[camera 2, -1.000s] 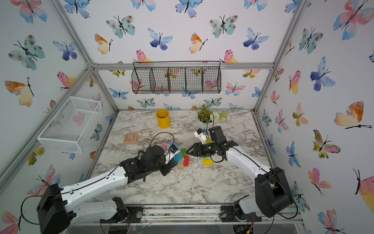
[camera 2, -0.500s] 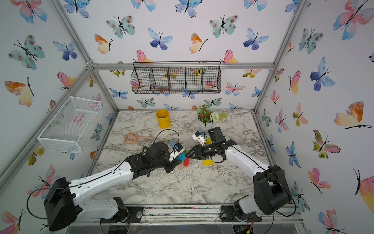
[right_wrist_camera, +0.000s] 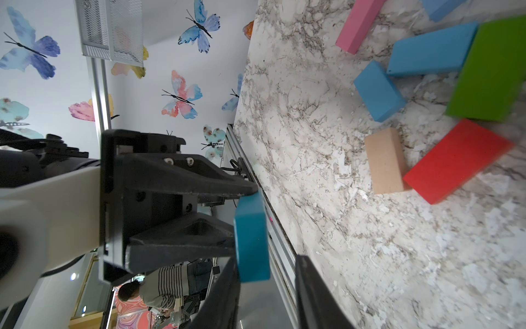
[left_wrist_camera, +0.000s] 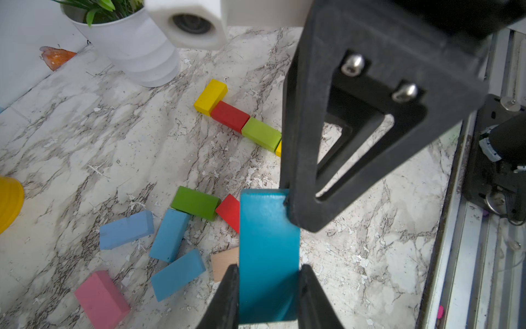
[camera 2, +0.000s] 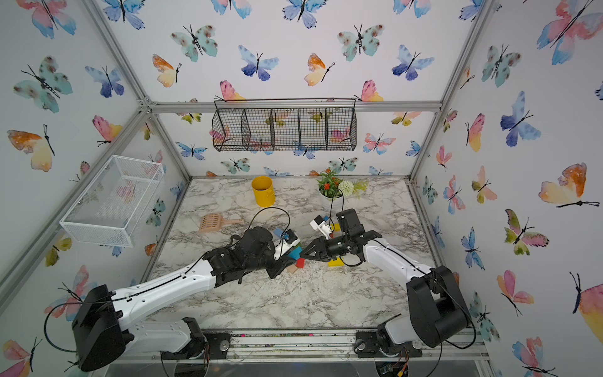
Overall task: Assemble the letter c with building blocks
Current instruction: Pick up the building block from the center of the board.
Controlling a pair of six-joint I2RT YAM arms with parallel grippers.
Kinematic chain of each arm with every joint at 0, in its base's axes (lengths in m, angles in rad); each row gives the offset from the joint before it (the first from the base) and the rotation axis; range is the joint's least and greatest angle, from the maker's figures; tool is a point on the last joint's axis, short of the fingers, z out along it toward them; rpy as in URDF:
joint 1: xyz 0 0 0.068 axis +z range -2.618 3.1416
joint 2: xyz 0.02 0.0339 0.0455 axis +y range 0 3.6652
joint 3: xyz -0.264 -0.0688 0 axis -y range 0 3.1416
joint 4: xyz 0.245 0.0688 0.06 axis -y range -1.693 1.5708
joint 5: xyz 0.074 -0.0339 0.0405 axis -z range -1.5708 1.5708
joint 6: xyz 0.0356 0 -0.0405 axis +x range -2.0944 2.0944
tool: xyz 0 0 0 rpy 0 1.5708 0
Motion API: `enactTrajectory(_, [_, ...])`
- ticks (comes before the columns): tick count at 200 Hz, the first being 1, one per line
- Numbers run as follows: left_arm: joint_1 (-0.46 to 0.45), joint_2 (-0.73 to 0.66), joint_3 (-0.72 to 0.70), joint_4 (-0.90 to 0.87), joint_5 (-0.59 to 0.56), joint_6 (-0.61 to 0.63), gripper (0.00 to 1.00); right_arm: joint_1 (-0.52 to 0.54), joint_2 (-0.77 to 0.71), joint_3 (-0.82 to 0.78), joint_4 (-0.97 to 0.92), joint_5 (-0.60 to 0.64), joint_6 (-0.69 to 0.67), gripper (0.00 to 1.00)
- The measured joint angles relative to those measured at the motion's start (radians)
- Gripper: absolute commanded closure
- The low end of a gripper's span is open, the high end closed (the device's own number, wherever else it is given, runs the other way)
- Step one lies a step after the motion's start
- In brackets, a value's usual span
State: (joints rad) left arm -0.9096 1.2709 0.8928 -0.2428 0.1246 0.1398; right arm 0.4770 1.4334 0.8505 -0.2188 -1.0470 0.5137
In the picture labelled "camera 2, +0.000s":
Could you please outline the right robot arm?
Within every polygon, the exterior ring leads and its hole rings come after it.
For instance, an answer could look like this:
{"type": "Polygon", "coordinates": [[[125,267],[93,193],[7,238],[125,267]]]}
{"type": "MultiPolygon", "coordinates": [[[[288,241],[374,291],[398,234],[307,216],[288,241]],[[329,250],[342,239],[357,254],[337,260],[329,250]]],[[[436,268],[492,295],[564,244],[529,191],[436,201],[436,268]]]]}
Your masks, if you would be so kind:
{"type": "Polygon", "coordinates": [[[353,254],[387,273],[406,289],[408,314],[397,315],[378,326],[375,343],[386,356],[409,350],[414,342],[438,347],[472,325],[469,310],[450,269],[417,262],[392,246],[375,230],[366,230],[353,209],[336,215],[341,234],[331,235],[328,221],[318,216],[310,226],[321,233],[300,256],[331,262],[353,254]]]}

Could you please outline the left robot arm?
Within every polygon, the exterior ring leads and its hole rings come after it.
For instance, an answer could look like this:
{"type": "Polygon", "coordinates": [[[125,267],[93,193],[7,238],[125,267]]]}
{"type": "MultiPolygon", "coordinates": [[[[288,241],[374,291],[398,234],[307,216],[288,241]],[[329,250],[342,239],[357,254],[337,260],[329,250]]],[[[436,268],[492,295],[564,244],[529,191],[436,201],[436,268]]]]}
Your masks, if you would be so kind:
{"type": "Polygon", "coordinates": [[[254,227],[180,270],[144,284],[114,291],[105,284],[92,289],[72,323],[77,366],[82,372],[93,372],[125,353],[160,353],[168,360],[207,356],[210,342],[196,319],[152,324],[148,316],[200,292],[240,283],[257,270],[277,277],[295,264],[289,253],[300,242],[291,229],[283,237],[274,243],[270,231],[254,227]]]}

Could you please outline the yellow block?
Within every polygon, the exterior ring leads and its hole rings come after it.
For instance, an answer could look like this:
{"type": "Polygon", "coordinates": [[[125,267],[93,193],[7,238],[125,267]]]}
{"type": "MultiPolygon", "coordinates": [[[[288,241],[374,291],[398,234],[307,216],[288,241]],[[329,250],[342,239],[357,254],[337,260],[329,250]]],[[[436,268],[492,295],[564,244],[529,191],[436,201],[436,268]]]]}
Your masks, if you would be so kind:
{"type": "Polygon", "coordinates": [[[330,262],[328,262],[328,266],[329,267],[340,267],[340,266],[344,266],[345,263],[342,261],[341,258],[337,258],[335,260],[331,260],[330,262]]]}

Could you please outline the teal block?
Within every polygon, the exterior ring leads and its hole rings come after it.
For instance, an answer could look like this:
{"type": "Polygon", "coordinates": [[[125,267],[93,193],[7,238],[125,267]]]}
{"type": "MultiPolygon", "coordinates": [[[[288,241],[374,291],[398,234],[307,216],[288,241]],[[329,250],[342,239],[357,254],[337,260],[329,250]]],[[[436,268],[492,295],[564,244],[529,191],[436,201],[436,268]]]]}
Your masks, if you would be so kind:
{"type": "Polygon", "coordinates": [[[298,260],[300,258],[301,252],[302,252],[302,248],[301,247],[297,247],[294,250],[289,251],[288,254],[287,254],[287,256],[289,258],[291,258],[291,259],[298,260]]]}

